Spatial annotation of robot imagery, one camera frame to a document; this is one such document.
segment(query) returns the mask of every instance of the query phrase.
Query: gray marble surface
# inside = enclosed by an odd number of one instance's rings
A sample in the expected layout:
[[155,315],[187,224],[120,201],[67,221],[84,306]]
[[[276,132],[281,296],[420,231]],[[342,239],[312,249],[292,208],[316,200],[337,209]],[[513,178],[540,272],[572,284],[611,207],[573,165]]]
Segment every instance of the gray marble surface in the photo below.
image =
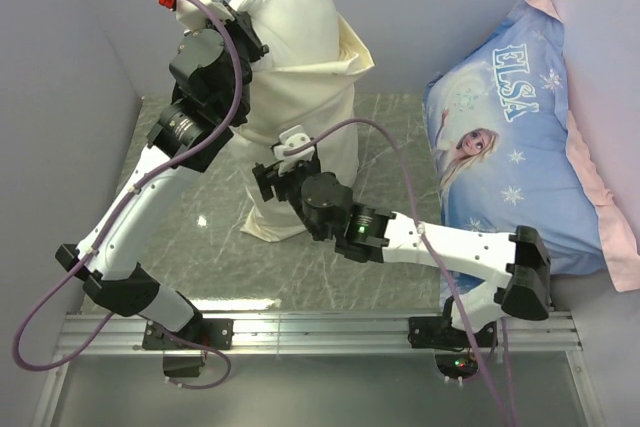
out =
[[[167,100],[145,99],[121,185]],[[439,223],[420,98],[361,94],[356,96],[355,110],[379,121],[396,137],[419,198],[421,219]],[[368,126],[359,126],[358,135],[360,169],[354,197],[408,213],[400,168],[386,140]],[[216,301],[225,310],[437,308],[437,269],[354,263],[336,255],[331,243],[313,242],[307,233],[266,243],[240,232],[250,208],[237,166],[230,152],[223,150],[152,235],[140,259],[142,266],[190,299]],[[99,308],[87,299],[83,312],[96,311]]]

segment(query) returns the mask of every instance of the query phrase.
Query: elsa pillowcase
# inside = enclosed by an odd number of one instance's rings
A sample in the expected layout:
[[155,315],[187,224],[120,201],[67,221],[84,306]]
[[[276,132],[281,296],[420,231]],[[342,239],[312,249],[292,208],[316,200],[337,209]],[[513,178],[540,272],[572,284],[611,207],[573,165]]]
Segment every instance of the elsa pillowcase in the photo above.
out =
[[[607,261],[600,212],[572,165],[579,159],[567,157],[568,124],[575,124],[563,41],[549,0],[520,1],[480,48],[429,84],[424,118],[443,224],[479,232],[534,227],[552,273],[589,274]],[[457,278],[463,291],[480,282]]]

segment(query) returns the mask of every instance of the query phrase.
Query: robotic arm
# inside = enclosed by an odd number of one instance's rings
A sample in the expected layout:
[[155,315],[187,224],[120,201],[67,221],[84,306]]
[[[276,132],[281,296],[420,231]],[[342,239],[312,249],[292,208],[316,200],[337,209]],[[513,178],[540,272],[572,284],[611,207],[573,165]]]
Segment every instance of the robotic arm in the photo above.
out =
[[[494,234],[424,222],[416,228],[406,215],[354,202],[352,189],[321,172],[315,147],[286,155],[284,146],[293,150],[308,142],[300,126],[283,133],[273,147],[278,162],[257,165],[253,173],[263,199],[275,193],[288,201],[314,240],[335,239],[336,253],[355,262],[436,265],[421,241],[424,233],[450,270],[485,281],[461,295],[474,333],[504,316],[548,318],[549,255],[535,229],[520,226],[515,234]],[[464,330],[452,298],[442,320],[445,330]]]
[[[238,51],[242,66],[242,101],[231,121],[246,122],[249,112],[250,64],[268,52],[251,27],[244,12],[235,12],[218,0],[200,0],[225,23]],[[138,263],[141,249],[184,190],[203,173],[220,149],[231,139],[227,127],[205,149],[174,168],[159,174],[141,189],[138,181],[156,167],[201,143],[221,125],[228,114],[234,92],[231,57],[220,33],[206,15],[184,0],[159,0],[174,10],[186,28],[177,54],[169,65],[175,78],[172,102],[149,132],[133,174],[111,208],[77,245],[62,245],[56,259],[66,270],[91,249],[120,200],[128,193],[135,197],[110,229],[102,247],[76,277],[84,281],[84,291],[98,305],[122,316],[141,315],[163,325],[177,337],[195,343],[207,342],[202,314],[179,292],[162,286]]]

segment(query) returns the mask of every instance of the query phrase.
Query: purple cable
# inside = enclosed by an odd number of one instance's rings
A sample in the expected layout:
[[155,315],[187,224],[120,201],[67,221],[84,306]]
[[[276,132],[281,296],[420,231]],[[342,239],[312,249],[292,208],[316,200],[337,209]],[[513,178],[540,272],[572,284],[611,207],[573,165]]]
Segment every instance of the purple cable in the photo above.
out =
[[[303,145],[301,147],[298,147],[296,149],[291,149],[291,150],[285,151],[284,155],[295,155],[297,153],[300,153],[303,150],[308,149],[309,147],[318,144],[320,141],[324,140],[325,138],[327,138],[328,136],[330,136],[331,134],[333,134],[337,130],[339,130],[339,129],[343,128],[343,127],[346,127],[347,125],[355,124],[355,123],[367,124],[367,125],[373,127],[374,129],[378,130],[378,132],[380,132],[387,139],[389,144],[391,145],[391,148],[393,149],[394,153],[398,157],[398,162],[400,164],[400,168],[402,169],[402,175],[404,177],[404,182],[405,182],[405,185],[407,187],[407,193],[409,194],[409,204],[410,204],[410,208],[411,208],[411,217],[413,218],[413,222],[414,222],[414,224],[416,226],[416,229],[418,229],[419,225],[420,225],[420,219],[419,219],[419,215],[418,215],[418,206],[417,206],[415,194],[413,192],[413,184],[411,182],[411,177],[409,175],[409,171],[407,169],[407,165],[406,165],[406,163],[404,161],[404,157],[402,155],[402,152],[400,151],[400,148],[398,147],[398,144],[396,143],[394,138],[391,136],[391,134],[387,131],[387,129],[385,129],[383,126],[381,126],[377,122],[375,122],[373,120],[369,120],[369,119],[363,119],[363,118],[352,118],[352,119],[343,120],[342,122],[339,122],[338,124],[334,125],[333,127],[329,128],[329,129],[325,130],[324,132],[322,132],[321,134],[319,134],[317,137],[315,137],[309,143],[307,143],[307,144],[305,144],[305,145]],[[493,383],[493,380],[491,378],[491,374],[489,373],[489,370],[487,369],[487,365],[485,364],[484,359],[482,358],[482,353],[480,352],[480,347],[478,346],[478,342],[476,341],[476,338],[475,338],[475,336],[473,334],[473,329],[471,328],[471,322],[469,321],[469,317],[467,316],[467,313],[464,310],[464,306],[462,305],[462,300],[460,299],[460,294],[458,293],[458,289],[457,289],[457,287],[455,285],[453,277],[451,276],[451,273],[447,269],[447,266],[444,264],[444,261],[442,260],[442,257],[440,257],[440,255],[434,250],[433,246],[431,245],[431,243],[429,242],[429,240],[427,239],[427,237],[425,236],[424,233],[422,233],[420,235],[420,239],[422,240],[422,243],[424,244],[424,246],[429,251],[429,254],[431,255],[431,257],[433,257],[433,260],[436,262],[436,264],[440,268],[440,271],[442,272],[442,275],[444,276],[445,280],[447,281],[447,284],[449,285],[449,289],[451,290],[451,294],[453,295],[453,301],[455,302],[455,304],[458,307],[458,310],[460,312],[460,318],[461,318],[462,323],[464,325],[465,333],[467,334],[467,339],[469,340],[469,344],[471,345],[471,349],[472,349],[473,353],[476,355],[476,359],[477,359],[477,362],[478,362],[478,369],[480,370],[480,373],[482,374],[482,376],[483,376],[483,378],[484,378],[484,380],[485,380],[485,382],[487,384],[487,388],[489,389],[489,392],[491,393],[491,396],[493,397],[493,400],[495,401],[496,406],[498,407],[498,410],[500,411],[500,415],[501,415],[502,419],[505,421],[506,425],[510,425],[511,424],[511,416],[509,415],[509,413],[507,411],[507,408],[504,405],[504,402],[500,398],[500,394],[498,393],[498,390],[496,389],[496,386]]]
[[[224,118],[222,123],[218,125],[218,127],[216,127],[213,130],[213,132],[211,132],[211,134],[209,134],[209,136],[205,140],[203,140],[200,144],[196,145],[195,147],[183,152],[180,155],[177,155],[171,160],[165,162],[162,165],[159,165],[155,169],[145,174],[136,184],[133,185],[132,190],[135,190],[138,192],[140,191],[140,189],[142,189],[142,187],[148,184],[157,175],[172,168],[175,165],[178,165],[184,162],[185,160],[187,160],[193,155],[196,155],[198,152],[207,148],[212,142],[214,142],[220,136],[222,131],[224,131],[231,124],[231,121],[233,120],[233,117],[235,116],[238,110],[238,107],[240,105],[240,100],[242,99],[242,66],[240,65],[240,56],[238,55],[238,51],[236,49],[235,44],[233,43],[233,40],[231,39],[231,36],[229,35],[229,32],[224,27],[223,23],[211,11],[211,9],[209,9],[205,4],[203,4],[199,0],[186,0],[186,1],[191,2],[193,5],[198,7],[202,12],[206,14],[206,16],[216,27],[216,29],[218,30],[218,32],[222,36],[222,39],[225,42],[225,45],[229,51],[229,55],[231,56],[231,63],[233,65],[233,73],[234,73],[234,80],[235,80],[233,100],[231,102],[231,107],[229,108],[229,112],[227,113],[227,116]],[[61,365],[64,365],[65,363],[72,361],[78,355],[80,355],[82,351],[89,346],[89,344],[91,344],[91,342],[97,337],[97,335],[100,333],[100,331],[105,326],[105,324],[109,321],[109,319],[111,319],[113,315],[112,313],[108,314],[100,322],[100,324],[98,324],[96,329],[89,335],[87,340],[75,352],[73,352],[72,354],[70,354],[69,356],[63,359],[60,359],[57,362],[53,362],[51,364],[44,364],[44,365],[35,365],[27,362],[20,355],[20,340],[22,338],[22,335],[24,334],[25,329],[27,328],[27,325],[29,325],[29,322],[31,322],[31,319],[33,319],[33,317],[40,310],[40,308],[42,308],[42,306],[46,304],[51,297],[53,297],[67,282],[69,282],[69,280],[71,280],[71,278],[76,273],[78,273],[89,260],[91,260],[91,258],[95,255],[95,252],[98,251],[98,248],[100,247],[100,245],[102,245],[102,242],[104,242],[104,239],[109,234],[109,231],[111,230],[113,225],[116,223],[116,221],[118,220],[118,218],[120,217],[124,209],[126,208],[127,204],[131,201],[131,199],[133,199],[135,195],[136,195],[135,192],[127,192],[122,197],[120,202],[118,202],[116,207],[111,212],[111,215],[109,215],[109,217],[107,218],[106,222],[104,223],[104,226],[102,227],[102,230],[100,230],[94,242],[91,244],[91,250],[84,257],[82,257],[78,261],[78,263],[76,263],[76,265],[73,266],[73,268],[67,273],[67,275],[60,282],[58,282],[58,284],[55,287],[53,287],[49,292],[47,292],[44,295],[44,297],[42,297],[42,299],[38,301],[38,303],[33,307],[33,309],[31,309],[31,311],[27,314],[25,319],[20,323],[20,325],[16,329],[16,332],[13,336],[13,343],[11,346],[11,355],[13,357],[14,362],[22,369],[30,370],[32,372],[43,372],[46,370],[55,369],[56,367],[60,367]],[[193,345],[196,345],[196,344],[187,345],[186,341],[177,339],[175,336],[172,336],[172,337],[174,337],[176,342],[182,343],[186,346],[192,347]],[[210,349],[209,347],[206,347],[204,345],[196,346],[195,348],[213,352],[214,354],[221,356],[230,365],[229,359],[221,352],[215,351],[214,349]],[[221,381],[216,383],[216,385],[224,381],[224,379],[226,379],[228,375],[229,374],[227,373]]]
[[513,425],[518,427],[518,409],[516,408],[515,389],[513,388],[513,376],[511,371],[511,359],[509,358],[509,338],[507,336],[507,319],[501,319],[502,325],[502,345],[504,347],[504,368],[507,371],[507,388],[509,389],[509,403],[511,405],[511,415],[513,416]]

